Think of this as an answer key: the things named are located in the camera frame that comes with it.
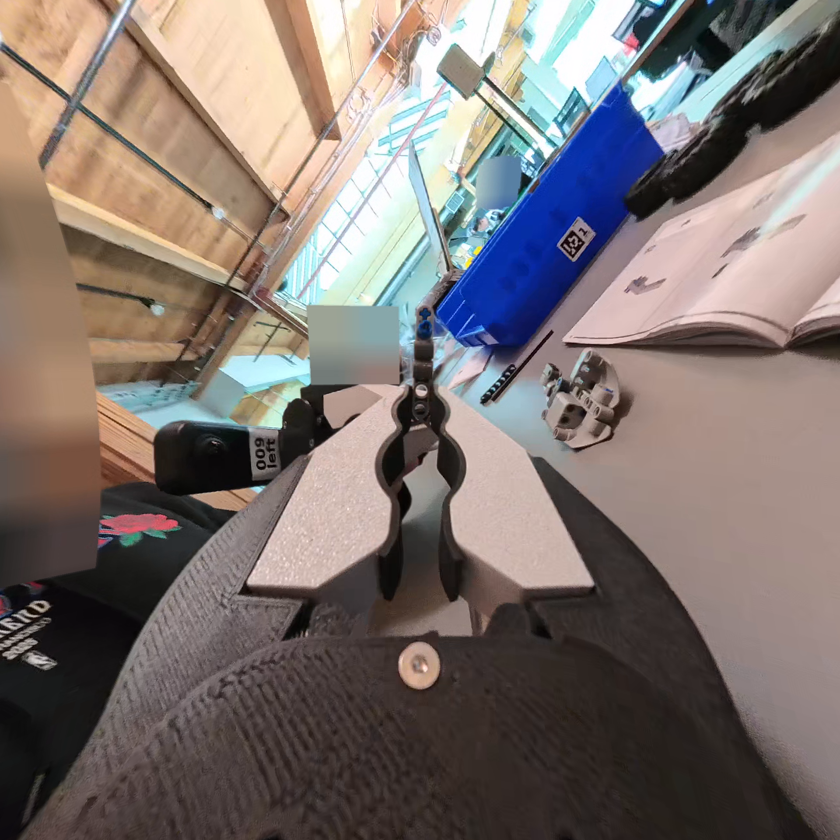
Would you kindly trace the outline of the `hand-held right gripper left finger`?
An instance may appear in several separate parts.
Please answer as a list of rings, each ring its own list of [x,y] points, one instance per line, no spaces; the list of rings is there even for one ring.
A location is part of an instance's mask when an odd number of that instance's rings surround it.
[[[408,388],[378,402],[308,457],[246,581],[260,596],[393,599],[403,574],[401,506]]]

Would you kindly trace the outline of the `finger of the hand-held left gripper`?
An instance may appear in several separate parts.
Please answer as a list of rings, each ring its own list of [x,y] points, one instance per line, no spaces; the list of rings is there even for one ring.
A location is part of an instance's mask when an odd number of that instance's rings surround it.
[[[391,385],[315,385],[313,387],[313,448],[393,393]]]

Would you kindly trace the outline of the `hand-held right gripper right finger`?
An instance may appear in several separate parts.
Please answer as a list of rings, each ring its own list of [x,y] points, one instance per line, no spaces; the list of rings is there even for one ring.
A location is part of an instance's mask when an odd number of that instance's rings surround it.
[[[595,585],[529,452],[444,388],[432,412],[441,510],[439,576],[447,598],[526,603]]]

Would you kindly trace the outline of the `grey toy beam blue pins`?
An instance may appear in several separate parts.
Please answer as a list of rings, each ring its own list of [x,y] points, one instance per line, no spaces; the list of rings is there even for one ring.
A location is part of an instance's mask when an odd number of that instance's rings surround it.
[[[415,312],[411,407],[413,420],[439,431],[438,398],[434,386],[435,311],[431,296]]]

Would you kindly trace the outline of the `grey desk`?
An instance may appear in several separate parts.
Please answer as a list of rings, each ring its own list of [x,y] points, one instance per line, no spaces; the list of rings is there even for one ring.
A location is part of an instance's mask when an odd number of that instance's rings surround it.
[[[495,405],[482,393],[531,348],[499,353],[463,401],[551,465],[666,578],[701,630],[744,723],[814,832],[838,838],[838,348],[609,348],[626,414],[571,452],[540,418],[546,363],[659,225],[797,159],[838,132],[838,86],[753,135],[704,191],[628,220],[551,320],[549,342]]]

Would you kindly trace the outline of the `paper parts bag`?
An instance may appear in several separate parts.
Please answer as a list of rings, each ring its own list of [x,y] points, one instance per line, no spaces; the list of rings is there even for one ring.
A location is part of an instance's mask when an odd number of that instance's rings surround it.
[[[479,346],[465,349],[465,352],[458,360],[454,372],[448,379],[447,388],[454,390],[461,385],[471,383],[479,377],[487,368],[494,354],[494,350],[494,346]]]

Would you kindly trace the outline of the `grey toy brick assembly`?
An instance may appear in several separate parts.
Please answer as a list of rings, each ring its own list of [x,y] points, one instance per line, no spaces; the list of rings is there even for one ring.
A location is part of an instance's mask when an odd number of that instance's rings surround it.
[[[585,349],[567,376],[546,364],[539,383],[546,397],[541,418],[554,440],[582,450],[613,436],[622,392],[616,369],[606,357]]]

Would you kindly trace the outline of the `black toy beam with pegs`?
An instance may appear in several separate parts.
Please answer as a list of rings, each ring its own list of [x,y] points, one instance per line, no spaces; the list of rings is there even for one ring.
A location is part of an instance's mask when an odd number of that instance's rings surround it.
[[[508,380],[513,376],[514,372],[516,371],[517,366],[515,364],[509,364],[503,372],[500,373],[498,378],[490,385],[490,387],[484,392],[484,394],[479,399],[480,405],[486,405],[490,402],[499,390],[508,382]]]

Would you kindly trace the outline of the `person's black sweatshirt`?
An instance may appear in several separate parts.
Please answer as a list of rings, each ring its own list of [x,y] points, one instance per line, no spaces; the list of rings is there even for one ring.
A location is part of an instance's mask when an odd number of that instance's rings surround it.
[[[1,838],[67,776],[141,628],[235,513],[151,483],[107,488],[91,570],[2,589]]]

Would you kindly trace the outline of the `black toy axle rod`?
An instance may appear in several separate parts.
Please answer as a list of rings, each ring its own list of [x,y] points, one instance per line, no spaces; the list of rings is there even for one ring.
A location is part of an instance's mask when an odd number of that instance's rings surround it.
[[[534,348],[526,355],[526,357],[515,367],[514,371],[509,375],[509,377],[503,383],[501,389],[497,393],[497,398],[501,396],[501,392],[507,389],[516,377],[523,371],[524,367],[531,361],[531,359],[536,355],[537,352],[543,347],[546,342],[550,340],[553,336],[553,330],[550,329],[545,333],[545,335],[541,338],[540,341],[534,346]]]

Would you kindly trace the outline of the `large window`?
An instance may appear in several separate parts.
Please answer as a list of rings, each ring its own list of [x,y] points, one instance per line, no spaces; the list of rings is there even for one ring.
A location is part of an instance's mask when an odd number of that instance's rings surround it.
[[[397,200],[410,189],[410,151],[430,151],[455,105],[438,80],[428,98],[406,96],[332,201],[290,264],[275,298],[288,310],[324,303],[324,297],[385,224],[396,220]]]

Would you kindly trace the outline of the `blue storage bin with tag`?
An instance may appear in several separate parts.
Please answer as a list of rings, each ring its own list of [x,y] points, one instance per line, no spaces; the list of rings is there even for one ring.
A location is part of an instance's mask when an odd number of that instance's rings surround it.
[[[621,227],[625,195],[663,154],[617,82],[489,236],[436,321],[470,347],[530,341]]]

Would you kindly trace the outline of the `open instruction booklet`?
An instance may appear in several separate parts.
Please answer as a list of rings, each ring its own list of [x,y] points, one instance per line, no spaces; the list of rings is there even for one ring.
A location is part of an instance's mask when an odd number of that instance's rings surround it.
[[[662,224],[570,345],[788,350],[839,332],[839,138]]]

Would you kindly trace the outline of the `grey square panel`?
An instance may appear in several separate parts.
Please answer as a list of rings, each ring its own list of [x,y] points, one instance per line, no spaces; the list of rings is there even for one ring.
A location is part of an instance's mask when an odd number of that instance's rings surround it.
[[[481,82],[495,64],[497,52],[491,51],[483,62],[476,62],[460,45],[453,43],[437,64],[437,74],[462,99],[476,95]]]

